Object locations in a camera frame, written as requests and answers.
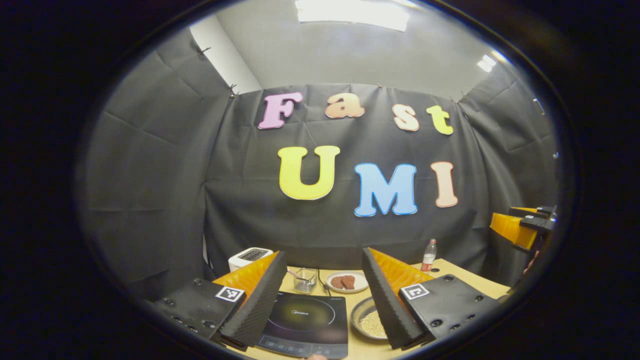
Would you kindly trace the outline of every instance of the white plate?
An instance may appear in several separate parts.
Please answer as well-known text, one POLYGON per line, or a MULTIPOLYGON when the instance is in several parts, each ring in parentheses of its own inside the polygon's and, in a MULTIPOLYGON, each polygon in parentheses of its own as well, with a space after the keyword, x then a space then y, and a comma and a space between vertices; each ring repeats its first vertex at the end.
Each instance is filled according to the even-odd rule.
POLYGON ((357 271, 352 271, 352 270, 345 270, 345 271, 338 271, 338 272, 334 272, 333 274, 329 275, 326 277, 326 283, 329 288, 331 288, 331 290, 333 291, 337 291, 339 293, 357 293, 358 291, 362 291, 366 288, 369 287, 369 283, 367 282, 367 278, 364 276, 364 274, 362 272, 357 272, 357 271), (353 283, 353 287, 355 289, 353 290, 347 290, 347 289, 338 289, 338 288, 334 288, 331 285, 331 279, 333 279, 336 276, 345 276, 345 275, 351 275, 353 276, 356 281, 353 283))

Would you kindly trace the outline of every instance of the grains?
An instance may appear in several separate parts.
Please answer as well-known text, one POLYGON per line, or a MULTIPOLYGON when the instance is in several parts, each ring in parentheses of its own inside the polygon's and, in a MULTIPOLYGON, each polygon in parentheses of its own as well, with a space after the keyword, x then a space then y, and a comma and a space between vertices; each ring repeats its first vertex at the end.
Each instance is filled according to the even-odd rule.
POLYGON ((385 332, 385 328, 382 327, 382 323, 380 322, 380 316, 377 311, 373 311, 368 314, 360 321, 360 327, 367 334, 371 336, 377 336, 379 338, 386 338, 387 333, 385 332))

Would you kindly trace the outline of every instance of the hand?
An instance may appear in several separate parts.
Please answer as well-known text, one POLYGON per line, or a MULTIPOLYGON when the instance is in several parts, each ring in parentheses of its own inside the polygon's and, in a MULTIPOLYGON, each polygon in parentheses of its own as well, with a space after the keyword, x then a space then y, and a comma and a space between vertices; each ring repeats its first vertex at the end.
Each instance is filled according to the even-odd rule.
POLYGON ((323 356, 323 355, 313 354, 309 356, 306 360, 327 360, 327 358, 326 356, 323 356))
POLYGON ((531 265, 533 265, 533 262, 536 260, 536 258, 538 257, 538 254, 539 254, 539 253, 540 253, 540 251, 539 251, 539 250, 537 250, 537 251, 536 251, 536 254, 535 254, 535 255, 533 255, 533 259, 531 259, 531 261, 530 261, 530 262, 529 262, 529 264, 527 265, 527 268, 526 268, 526 269, 524 269, 524 271, 522 272, 522 275, 524 275, 524 274, 527 272, 527 270, 531 267, 531 265))

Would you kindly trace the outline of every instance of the foam letter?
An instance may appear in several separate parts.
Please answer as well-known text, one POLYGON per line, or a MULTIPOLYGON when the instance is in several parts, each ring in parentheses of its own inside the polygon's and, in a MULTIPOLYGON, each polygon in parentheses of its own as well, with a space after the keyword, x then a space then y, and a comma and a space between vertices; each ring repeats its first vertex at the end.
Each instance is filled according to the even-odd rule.
POLYGON ((267 102, 267 108, 264 110, 264 118, 258 124, 258 129, 274 129, 282 127, 284 120, 280 120, 280 113, 284 117, 290 117, 293 113, 293 101, 302 101, 302 94, 293 92, 291 94, 269 95, 264 98, 267 102))
POLYGON ((364 114, 364 108, 360 106, 360 98, 356 94, 337 94, 331 96, 328 102, 331 105, 326 107, 324 113, 332 119, 345 116, 359 117, 364 114))
POLYGON ((300 181, 302 157, 307 155, 304 147, 283 147, 278 151, 280 162, 280 189, 286 196, 298 200, 316 200, 328 194, 333 188, 335 176, 335 156, 340 154, 336 146, 316 147, 315 153, 320 156, 320 178, 313 185, 300 181))
POLYGON ((438 105, 428 108, 427 112, 431 114, 433 125, 439 133, 444 135, 453 134, 453 127, 448 126, 447 122, 444 120, 449 118, 449 113, 442 111, 442 108, 438 105))
POLYGON ((413 202, 413 175, 416 172, 413 165, 398 165, 389 183, 376 164, 358 164, 355 171, 360 175, 360 206, 355 209, 356 216, 372 217, 376 214, 374 197, 383 214, 389 212, 394 198, 394 214, 407 215, 418 211, 413 202))
POLYGON ((436 205, 440 208, 448 208, 458 203, 458 198, 453 194, 453 181, 451 180, 451 170, 453 164, 446 161, 439 161, 431 164, 431 169, 436 173, 438 180, 438 199, 436 205))
POLYGON ((394 121, 402 130, 416 131, 420 128, 418 120, 414 117, 415 111, 411 106, 395 104, 391 110, 396 114, 394 121))

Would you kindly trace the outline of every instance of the ceiling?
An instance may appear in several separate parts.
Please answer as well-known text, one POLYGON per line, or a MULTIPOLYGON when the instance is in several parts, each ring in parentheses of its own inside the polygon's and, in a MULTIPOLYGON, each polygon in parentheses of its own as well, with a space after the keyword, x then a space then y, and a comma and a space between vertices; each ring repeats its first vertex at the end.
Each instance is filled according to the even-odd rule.
POLYGON ((487 75, 476 64, 489 45, 433 9, 403 8, 410 14, 404 33, 301 24, 294 0, 248 0, 216 16, 263 88, 380 83, 457 100, 487 75))

